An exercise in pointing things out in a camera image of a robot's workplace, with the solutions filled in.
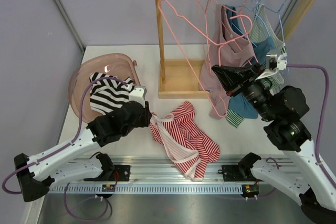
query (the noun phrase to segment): white table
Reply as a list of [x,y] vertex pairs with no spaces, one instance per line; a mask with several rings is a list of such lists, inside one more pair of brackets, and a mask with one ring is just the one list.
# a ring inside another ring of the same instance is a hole
[[[184,45],[185,52],[190,58],[202,58],[202,45]],[[166,58],[182,58],[183,55],[176,45],[165,45]],[[120,52],[136,60],[136,72],[142,85],[148,92],[146,100],[150,110],[164,117],[181,105],[184,100],[161,100],[158,98],[159,83],[159,47],[158,45],[144,46],[88,46],[82,62],[94,57]],[[213,141],[219,144],[221,157],[242,156],[254,152],[263,157],[283,155],[266,137],[261,119],[246,119],[238,129],[231,126],[225,119],[216,120],[209,117],[211,105],[207,99],[190,99],[195,107],[195,122]],[[69,107],[66,120],[60,136],[60,143],[72,138],[78,127],[78,118]],[[134,158],[166,158],[163,145],[154,142],[149,128],[134,129],[120,141],[109,144],[101,149],[103,153]]]

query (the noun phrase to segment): wall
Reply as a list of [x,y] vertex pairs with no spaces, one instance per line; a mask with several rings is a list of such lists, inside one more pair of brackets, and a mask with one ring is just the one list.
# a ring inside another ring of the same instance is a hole
[[[0,180],[13,158],[56,144],[67,85],[80,52],[51,0],[0,0]],[[16,179],[7,185],[18,190]],[[21,223],[28,204],[0,191],[1,223]]]
[[[157,44],[158,31],[154,0],[61,0],[80,38],[85,45]],[[169,0],[180,14],[198,24],[195,0]],[[241,5],[243,0],[219,0],[224,4]],[[272,8],[279,8],[284,0],[265,0]],[[198,43],[201,36],[185,22],[177,19],[163,3],[163,10],[181,43]],[[209,24],[214,23],[209,15]],[[270,20],[276,26],[277,16]],[[166,44],[175,40],[164,24]]]
[[[334,173],[336,173],[335,10],[335,0],[316,0],[293,36],[286,43],[290,63],[318,64],[324,66],[329,72],[330,93],[320,152]],[[286,81],[288,84],[300,87],[306,95],[310,112],[303,118],[303,121],[313,137],[316,138],[324,94],[322,72],[319,70],[290,69]]]

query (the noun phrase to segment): wooden clothing rack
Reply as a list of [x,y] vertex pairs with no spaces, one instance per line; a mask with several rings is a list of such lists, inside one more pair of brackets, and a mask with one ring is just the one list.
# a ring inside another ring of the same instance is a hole
[[[297,8],[290,15],[289,20],[284,25],[285,41],[288,41],[294,30],[297,28],[309,8],[315,0],[301,0]],[[164,43],[163,43],[163,26],[162,15],[159,10],[160,0],[155,0],[156,4],[156,19],[157,32],[159,34],[160,48],[160,81],[159,81],[159,98],[160,99],[192,99],[206,98],[204,91],[198,88],[198,82],[187,61],[185,59],[165,59],[164,58]],[[198,75],[201,73],[201,68],[204,60],[190,59],[194,70]]]

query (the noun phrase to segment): red striped cloth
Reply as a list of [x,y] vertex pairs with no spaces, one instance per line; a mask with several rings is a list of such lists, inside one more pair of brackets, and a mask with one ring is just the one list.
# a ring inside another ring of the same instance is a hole
[[195,109],[188,101],[159,119],[153,113],[150,129],[156,142],[164,145],[168,157],[185,177],[202,180],[207,163],[215,162],[219,146],[194,123]]

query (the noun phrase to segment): black and white striped cloth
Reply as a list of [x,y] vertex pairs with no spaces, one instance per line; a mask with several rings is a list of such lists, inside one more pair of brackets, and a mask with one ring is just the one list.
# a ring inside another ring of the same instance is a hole
[[[90,82],[102,77],[113,77],[105,73],[94,73],[90,76]],[[122,107],[129,101],[129,93],[134,89],[133,80],[128,77],[124,80],[131,88],[115,80],[101,80],[92,86],[90,91],[91,109],[103,115]]]

